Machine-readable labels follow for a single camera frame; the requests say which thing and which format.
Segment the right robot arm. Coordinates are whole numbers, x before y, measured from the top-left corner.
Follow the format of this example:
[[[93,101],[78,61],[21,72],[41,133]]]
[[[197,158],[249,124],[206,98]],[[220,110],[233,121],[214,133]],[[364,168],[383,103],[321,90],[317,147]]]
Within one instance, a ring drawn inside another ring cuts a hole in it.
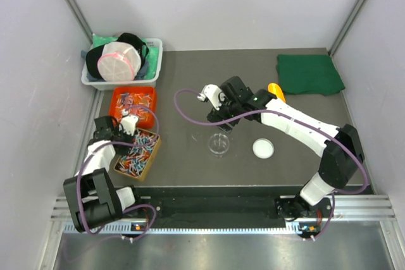
[[[279,215],[290,221],[316,212],[318,203],[333,191],[342,190],[364,161],[355,127],[346,124],[339,128],[318,121],[268,90],[252,92],[238,76],[220,86],[204,86],[198,98],[211,103],[213,108],[207,119],[218,123],[223,131],[231,132],[240,118],[245,117],[284,132],[320,156],[320,166],[314,176],[293,199],[281,202],[278,207]]]

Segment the white round lid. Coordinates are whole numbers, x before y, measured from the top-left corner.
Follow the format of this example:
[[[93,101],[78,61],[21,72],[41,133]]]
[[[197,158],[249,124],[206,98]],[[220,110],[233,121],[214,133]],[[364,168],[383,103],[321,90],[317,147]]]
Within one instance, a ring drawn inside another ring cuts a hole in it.
[[[252,151],[256,157],[268,159],[274,154],[275,148],[267,138],[259,138],[253,143]]]

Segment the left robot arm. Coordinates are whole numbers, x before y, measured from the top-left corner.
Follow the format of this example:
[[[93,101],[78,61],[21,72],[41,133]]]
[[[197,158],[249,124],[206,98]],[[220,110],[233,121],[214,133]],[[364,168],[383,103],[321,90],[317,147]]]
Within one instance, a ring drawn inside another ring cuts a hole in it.
[[[139,117],[129,114],[120,121],[112,116],[94,120],[96,129],[87,145],[87,155],[79,172],[63,183],[73,224],[79,233],[95,234],[95,229],[123,217],[137,217],[143,201],[130,187],[116,189],[108,171],[117,155],[132,148]]]

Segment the tan candy box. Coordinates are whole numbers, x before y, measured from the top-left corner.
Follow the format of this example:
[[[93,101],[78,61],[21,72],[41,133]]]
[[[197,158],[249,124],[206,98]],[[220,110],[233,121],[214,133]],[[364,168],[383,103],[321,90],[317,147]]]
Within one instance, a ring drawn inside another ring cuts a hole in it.
[[[129,153],[121,156],[113,166],[113,170],[121,175],[144,181],[156,158],[161,145],[159,135],[144,129],[137,129],[134,145]]]

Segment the yellow plastic scoop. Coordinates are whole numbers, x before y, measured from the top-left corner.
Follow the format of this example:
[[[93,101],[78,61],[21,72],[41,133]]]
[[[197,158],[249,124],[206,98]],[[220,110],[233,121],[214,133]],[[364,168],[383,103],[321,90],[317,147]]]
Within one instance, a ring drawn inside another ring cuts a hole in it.
[[[268,91],[269,91],[269,93],[272,93],[278,99],[280,99],[281,101],[286,103],[284,93],[283,93],[281,87],[279,86],[279,84],[277,84],[277,83],[269,83],[268,84]]]

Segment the clear plastic cup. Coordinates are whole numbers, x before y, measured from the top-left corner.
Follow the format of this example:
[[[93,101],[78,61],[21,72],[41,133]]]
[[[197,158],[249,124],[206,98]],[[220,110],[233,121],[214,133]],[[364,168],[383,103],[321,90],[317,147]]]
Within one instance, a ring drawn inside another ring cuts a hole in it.
[[[224,133],[215,133],[208,140],[208,149],[216,157],[223,157],[229,148],[230,141]]]

